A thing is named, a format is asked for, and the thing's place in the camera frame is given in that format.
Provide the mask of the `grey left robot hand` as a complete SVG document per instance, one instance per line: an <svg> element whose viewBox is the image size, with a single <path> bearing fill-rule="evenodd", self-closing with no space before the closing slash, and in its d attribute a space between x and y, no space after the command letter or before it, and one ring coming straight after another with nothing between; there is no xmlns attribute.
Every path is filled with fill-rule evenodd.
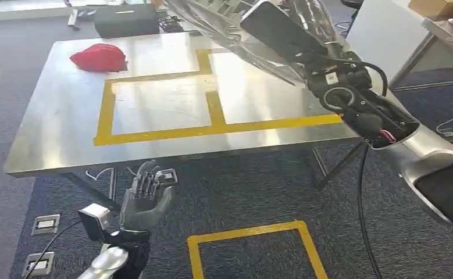
<svg viewBox="0 0 453 279"><path fill-rule="evenodd" d="M169 210L178 184L175 169L163 169L155 160L144 162L134 173L131 187L124 193L119 216L120 228L149 231Z"/></svg>

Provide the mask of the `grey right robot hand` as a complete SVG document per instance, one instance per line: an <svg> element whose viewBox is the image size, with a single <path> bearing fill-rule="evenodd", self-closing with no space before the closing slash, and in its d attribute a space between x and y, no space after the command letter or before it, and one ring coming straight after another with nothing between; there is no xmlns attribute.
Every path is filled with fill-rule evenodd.
<svg viewBox="0 0 453 279"><path fill-rule="evenodd" d="M332 56L338 56L344 49L344 40L336 31L322 1L292 0L288 1L288 7L289 17L297 25L328 47Z"/></svg>

